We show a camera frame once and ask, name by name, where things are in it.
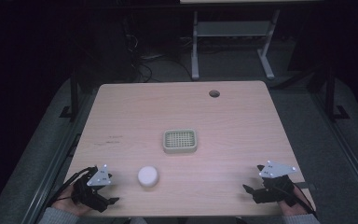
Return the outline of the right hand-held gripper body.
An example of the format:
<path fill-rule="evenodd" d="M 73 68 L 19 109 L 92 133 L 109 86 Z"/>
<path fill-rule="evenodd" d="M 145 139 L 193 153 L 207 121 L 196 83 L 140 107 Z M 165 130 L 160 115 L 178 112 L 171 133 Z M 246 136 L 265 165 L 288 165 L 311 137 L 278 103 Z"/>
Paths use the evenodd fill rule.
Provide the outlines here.
<path fill-rule="evenodd" d="M 288 205 L 296 203 L 293 190 L 294 183 L 289 178 L 290 174 L 296 172 L 296 167 L 275 161 L 267 161 L 265 165 L 257 165 L 259 176 L 263 180 L 262 189 L 256 189 L 255 195 L 258 195 L 262 203 L 274 203 L 286 201 Z"/>

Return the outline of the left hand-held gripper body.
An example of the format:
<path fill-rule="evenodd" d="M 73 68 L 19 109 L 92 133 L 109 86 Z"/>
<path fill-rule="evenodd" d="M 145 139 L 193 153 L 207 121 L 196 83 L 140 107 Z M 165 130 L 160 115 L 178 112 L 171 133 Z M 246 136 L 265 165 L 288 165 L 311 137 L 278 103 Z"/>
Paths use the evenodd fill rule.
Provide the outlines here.
<path fill-rule="evenodd" d="M 112 184 L 106 164 L 101 168 L 97 166 L 87 167 L 75 173 L 74 180 L 74 191 L 71 196 L 74 203 L 82 203 L 98 212 L 100 206 L 108 205 L 108 199 L 98 193 L 100 189 Z"/>

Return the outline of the white round soap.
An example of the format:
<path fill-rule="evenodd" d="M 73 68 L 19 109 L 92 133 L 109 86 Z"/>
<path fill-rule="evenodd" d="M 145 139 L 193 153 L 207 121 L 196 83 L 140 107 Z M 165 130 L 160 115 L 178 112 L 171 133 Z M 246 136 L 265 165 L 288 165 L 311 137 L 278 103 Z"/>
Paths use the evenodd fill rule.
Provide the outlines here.
<path fill-rule="evenodd" d="M 142 167 L 138 172 L 138 181 L 143 187 L 154 187 L 157 185 L 158 180 L 158 170 L 154 166 Z"/>

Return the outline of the green soap dish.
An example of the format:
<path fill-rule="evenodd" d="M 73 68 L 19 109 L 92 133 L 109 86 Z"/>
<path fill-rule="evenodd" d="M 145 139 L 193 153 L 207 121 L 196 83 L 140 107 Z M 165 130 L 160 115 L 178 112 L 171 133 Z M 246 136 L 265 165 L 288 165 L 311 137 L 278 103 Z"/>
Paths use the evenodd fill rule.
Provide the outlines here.
<path fill-rule="evenodd" d="M 193 153 L 197 150 L 197 134 L 192 129 L 167 130 L 163 134 L 165 153 Z"/>

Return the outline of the person's right hand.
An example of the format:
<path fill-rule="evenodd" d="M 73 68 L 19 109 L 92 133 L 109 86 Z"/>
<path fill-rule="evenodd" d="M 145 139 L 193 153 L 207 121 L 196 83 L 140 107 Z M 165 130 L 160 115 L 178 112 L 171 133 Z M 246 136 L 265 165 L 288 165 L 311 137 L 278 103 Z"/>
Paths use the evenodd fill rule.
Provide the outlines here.
<path fill-rule="evenodd" d="M 286 201 L 278 202 L 284 216 L 296 216 L 310 214 L 311 204 L 308 201 L 302 190 L 295 186 L 293 190 L 294 195 L 299 199 L 294 205 L 288 205 Z"/>

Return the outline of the person's left hand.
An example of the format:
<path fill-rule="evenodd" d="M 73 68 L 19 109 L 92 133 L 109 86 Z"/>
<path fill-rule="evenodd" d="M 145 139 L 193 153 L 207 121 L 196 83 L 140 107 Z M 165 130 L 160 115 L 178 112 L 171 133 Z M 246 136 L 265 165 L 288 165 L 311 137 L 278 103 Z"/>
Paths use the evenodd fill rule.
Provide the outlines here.
<path fill-rule="evenodd" d="M 74 187 L 70 185 L 60 195 L 59 200 L 52 204 L 52 208 L 71 213 L 75 216 L 81 217 L 90 211 L 90 208 L 82 203 L 76 204 L 72 201 L 71 196 Z"/>

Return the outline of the black metal stand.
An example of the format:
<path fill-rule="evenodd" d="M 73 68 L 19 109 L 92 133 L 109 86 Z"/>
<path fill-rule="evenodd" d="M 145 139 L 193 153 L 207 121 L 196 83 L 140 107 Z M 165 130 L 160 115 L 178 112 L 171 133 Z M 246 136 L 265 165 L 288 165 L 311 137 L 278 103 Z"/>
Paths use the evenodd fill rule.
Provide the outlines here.
<path fill-rule="evenodd" d="M 65 106 L 60 114 L 61 118 L 69 119 L 73 122 L 79 111 L 79 96 L 78 96 L 78 80 L 76 71 L 70 77 L 70 105 Z"/>
<path fill-rule="evenodd" d="M 324 111 L 327 117 L 335 122 L 337 119 L 349 119 L 350 116 L 342 105 L 335 104 L 336 78 L 331 66 L 324 67 L 325 99 Z"/>

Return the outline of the grey metal floor rail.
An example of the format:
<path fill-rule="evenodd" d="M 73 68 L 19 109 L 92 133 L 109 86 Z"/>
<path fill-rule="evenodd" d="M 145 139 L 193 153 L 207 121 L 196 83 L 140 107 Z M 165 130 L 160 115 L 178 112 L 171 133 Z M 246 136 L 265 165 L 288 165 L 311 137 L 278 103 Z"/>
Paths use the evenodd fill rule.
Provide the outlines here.
<path fill-rule="evenodd" d="M 344 136 L 343 132 L 338 127 L 337 121 L 341 119 L 349 119 L 350 116 L 344 109 L 342 105 L 333 105 L 332 108 L 328 108 L 325 105 L 325 101 L 322 99 L 321 96 L 318 94 L 312 93 L 310 95 L 313 103 L 316 105 L 317 109 L 321 113 L 324 122 L 328 126 L 330 132 L 334 135 L 335 139 L 338 142 L 340 149 L 342 150 L 343 154 L 347 162 L 349 163 L 350 169 L 358 182 L 358 159 L 355 156 L 353 148 L 347 141 L 346 137 Z"/>
<path fill-rule="evenodd" d="M 57 95 L 48 107 L 24 154 L 21 183 L 26 184 L 24 193 L 28 196 L 20 224 L 35 224 L 62 185 L 68 170 L 67 157 L 85 127 L 94 99 L 94 94 L 81 93 L 74 119 L 61 118 L 61 112 L 71 103 L 68 94 Z"/>

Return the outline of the white metal desk frame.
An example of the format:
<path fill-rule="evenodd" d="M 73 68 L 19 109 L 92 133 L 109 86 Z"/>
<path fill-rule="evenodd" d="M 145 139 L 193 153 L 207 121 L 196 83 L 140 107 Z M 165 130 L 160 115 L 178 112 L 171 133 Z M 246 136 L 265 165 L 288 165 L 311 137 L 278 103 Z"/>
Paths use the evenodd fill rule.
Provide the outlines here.
<path fill-rule="evenodd" d="M 191 51 L 191 78 L 200 78 L 198 40 L 200 37 L 265 37 L 264 46 L 257 50 L 259 61 L 262 64 L 267 79 L 274 79 L 272 68 L 268 60 L 268 50 L 274 35 L 280 10 L 274 11 L 269 21 L 199 21 L 198 12 L 194 12 L 192 51 Z"/>

